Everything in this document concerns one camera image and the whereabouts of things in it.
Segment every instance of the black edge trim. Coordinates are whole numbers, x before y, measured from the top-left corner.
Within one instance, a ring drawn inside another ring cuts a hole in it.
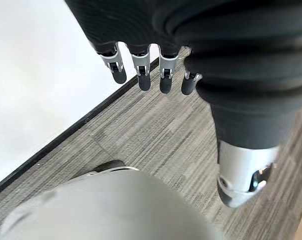
[[[154,70],[159,65],[159,58],[155,59],[150,66],[150,71]],[[107,99],[98,104],[93,110],[87,113],[84,117],[79,119],[76,123],[71,125],[68,129],[62,132],[59,136],[53,139],[49,144],[39,150],[36,154],[30,157],[25,163],[19,166],[16,170],[14,170],[11,174],[9,174],[6,178],[0,181],[0,193],[7,188],[10,184],[12,184],[15,180],[17,180],[23,173],[25,173],[28,169],[30,169],[33,165],[35,165],[39,160],[49,154],[53,149],[55,149],[58,145],[60,145],[63,141],[65,141],[68,137],[70,137],[73,133],[75,133],[78,129],[83,127],[86,123],[88,123],[91,119],[96,117],[100,112],[106,109],[109,105],[111,105],[115,100],[120,98],[124,93],[126,93],[129,89],[131,89],[135,84],[137,84],[137,75],[132,77],[127,83],[125,83],[122,87],[120,87],[116,92],[110,95]]]

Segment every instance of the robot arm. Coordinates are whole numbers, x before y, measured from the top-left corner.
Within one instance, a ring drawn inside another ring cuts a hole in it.
[[[127,44],[143,91],[151,85],[148,46],[159,45],[163,93],[179,49],[190,47],[182,92],[198,81],[211,105],[222,201],[237,207],[266,185],[280,140],[302,108],[302,0],[66,3],[118,83],[126,75],[117,42]]]

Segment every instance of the gray carpet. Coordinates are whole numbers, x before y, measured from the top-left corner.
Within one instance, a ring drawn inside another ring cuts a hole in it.
[[[216,142],[209,105],[180,91],[182,59],[172,91],[134,86],[0,193],[0,225],[17,205],[100,163],[122,159],[180,192],[229,239],[292,239],[302,215],[302,113],[283,143],[277,168],[259,198],[225,207],[216,190]]]

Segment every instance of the silver metal joint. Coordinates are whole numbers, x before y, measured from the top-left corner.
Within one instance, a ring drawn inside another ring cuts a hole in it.
[[[166,57],[163,57],[163,55],[161,53],[161,49],[160,49],[160,75],[161,75],[161,78],[165,77],[164,71],[166,69],[170,71],[169,76],[168,76],[169,79],[173,78],[173,74],[175,71],[175,65],[176,65],[178,57],[179,57],[178,55],[176,57],[169,58],[169,59]]]
[[[123,70],[123,60],[119,49],[119,45],[118,43],[116,43],[115,45],[116,45],[116,53],[113,56],[107,57],[100,54],[105,65],[111,70],[112,73],[114,73],[115,66],[118,69],[118,72],[121,72]]]
[[[245,149],[220,142],[217,187],[225,205],[236,208],[265,187],[278,149]]]
[[[134,63],[134,68],[136,70],[136,74],[138,76],[141,75],[140,67],[144,67],[145,69],[145,76],[147,76],[150,73],[150,52],[148,51],[147,54],[143,56],[137,56],[132,54],[132,60]]]
[[[185,79],[189,80],[190,74],[191,74],[190,71],[185,70],[185,74],[184,74]],[[202,78],[203,78],[202,74],[199,74],[199,73],[198,73],[198,74],[195,75],[193,81],[199,81],[199,80],[202,79]]]

